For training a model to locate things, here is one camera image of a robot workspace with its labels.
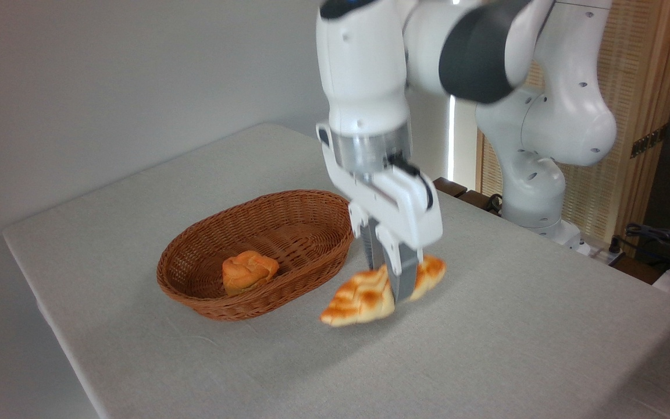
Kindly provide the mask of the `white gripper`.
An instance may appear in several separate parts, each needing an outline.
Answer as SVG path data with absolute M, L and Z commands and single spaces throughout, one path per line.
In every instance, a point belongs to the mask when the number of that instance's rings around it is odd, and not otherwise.
M 352 233 L 362 240 L 369 269 L 385 265 L 394 302 L 408 300 L 416 286 L 417 250 L 443 235 L 435 187 L 423 173 L 412 175 L 396 165 L 367 176 L 351 174 L 337 163 L 328 124 L 319 123 L 316 130 L 330 180 L 350 201 Z

